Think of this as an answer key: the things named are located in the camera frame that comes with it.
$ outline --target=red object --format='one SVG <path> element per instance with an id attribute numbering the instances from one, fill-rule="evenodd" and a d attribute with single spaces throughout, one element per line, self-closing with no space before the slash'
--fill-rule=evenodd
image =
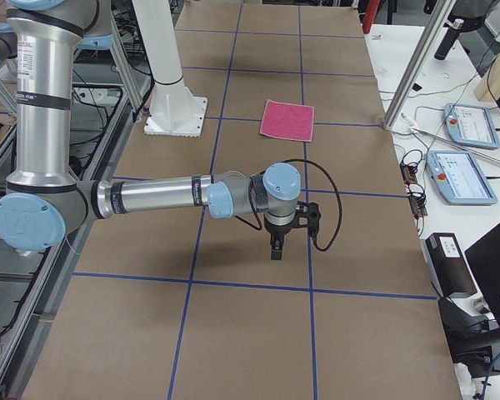
<path id="1" fill-rule="evenodd" d="M 267 100 L 259 133 L 276 139 L 311 142 L 314 108 Z"/>
<path id="2" fill-rule="evenodd" d="M 370 32 L 370 28 L 374 23 L 374 18 L 376 18 L 376 14 L 378 14 L 379 5 L 380 0 L 370 0 L 367 6 L 367 12 L 365 12 L 365 18 L 363 19 L 363 33 L 367 34 Z"/>

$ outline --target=label sticker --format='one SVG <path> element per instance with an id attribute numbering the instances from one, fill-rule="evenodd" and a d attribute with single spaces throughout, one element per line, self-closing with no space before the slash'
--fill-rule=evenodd
<path id="1" fill-rule="evenodd" d="M 441 236 L 439 238 L 442 245 L 442 250 L 447 258 L 459 258 L 458 245 L 454 242 L 451 236 Z"/>
<path id="2" fill-rule="evenodd" d="M 18 78 L 35 78 L 34 42 L 19 41 L 17 47 L 18 56 Z"/>

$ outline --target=white pillar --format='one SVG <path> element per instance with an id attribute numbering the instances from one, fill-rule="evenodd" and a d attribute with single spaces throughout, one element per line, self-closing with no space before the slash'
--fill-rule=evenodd
<path id="1" fill-rule="evenodd" d="M 133 7 L 156 80 L 145 133 L 200 136 L 208 100 L 185 86 L 168 0 L 133 0 Z"/>

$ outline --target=white cable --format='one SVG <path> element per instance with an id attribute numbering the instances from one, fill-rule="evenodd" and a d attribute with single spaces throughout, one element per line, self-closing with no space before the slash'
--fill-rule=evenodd
<path id="1" fill-rule="evenodd" d="M 65 237 L 65 242 L 67 242 L 67 245 L 70 247 L 71 251 L 74 254 L 76 254 L 77 256 L 81 256 L 82 255 L 80 252 L 77 252 L 76 250 L 74 250 L 73 245 L 70 244 L 70 242 L 68 241 L 68 237 Z"/>

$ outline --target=cardboard table surface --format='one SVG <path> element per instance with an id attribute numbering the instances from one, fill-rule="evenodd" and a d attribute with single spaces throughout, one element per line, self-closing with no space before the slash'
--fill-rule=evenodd
<path id="1" fill-rule="evenodd" d="M 325 253 L 291 232 L 273 262 L 266 232 L 199 208 L 97 222 L 23 398 L 459 399 L 357 13 L 188 2 L 177 40 L 202 136 L 137 125 L 115 178 L 307 157 L 342 192 L 342 231 Z M 315 107 L 311 143 L 258 134 L 269 98 Z M 322 246 L 336 198 L 296 167 Z"/>

